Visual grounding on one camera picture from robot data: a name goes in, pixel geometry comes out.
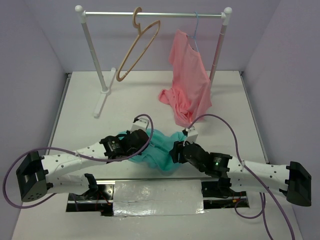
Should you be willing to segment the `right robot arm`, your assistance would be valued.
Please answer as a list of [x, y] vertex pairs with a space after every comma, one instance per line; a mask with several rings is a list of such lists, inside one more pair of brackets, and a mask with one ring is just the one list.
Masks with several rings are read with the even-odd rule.
[[271, 165], [240, 161], [235, 156], [207, 152], [197, 143], [183, 141], [176, 141], [169, 154], [173, 163], [189, 163], [199, 172], [217, 179], [221, 195], [261, 192], [283, 195], [289, 203], [301, 207], [312, 204], [312, 177], [299, 162]]

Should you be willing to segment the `teal t shirt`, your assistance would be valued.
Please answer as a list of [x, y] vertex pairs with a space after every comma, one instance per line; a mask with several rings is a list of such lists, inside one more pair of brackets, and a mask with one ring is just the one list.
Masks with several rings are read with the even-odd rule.
[[174, 163], [170, 155], [175, 142], [183, 142], [186, 139], [182, 132], [176, 131], [171, 136], [164, 135], [161, 131], [154, 129], [151, 141], [140, 155], [129, 159], [130, 162], [157, 169], [162, 175], [171, 175], [182, 164]]

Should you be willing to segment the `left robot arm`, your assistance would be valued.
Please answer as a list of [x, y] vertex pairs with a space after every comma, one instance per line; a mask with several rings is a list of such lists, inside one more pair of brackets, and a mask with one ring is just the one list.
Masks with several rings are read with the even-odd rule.
[[93, 199], [98, 194], [98, 184], [93, 174], [73, 173], [130, 159], [141, 154], [149, 142], [146, 131], [138, 129], [107, 136], [76, 151], [60, 150], [59, 154], [43, 156], [38, 151], [31, 151], [16, 170], [21, 200], [30, 203], [50, 193], [72, 193]]

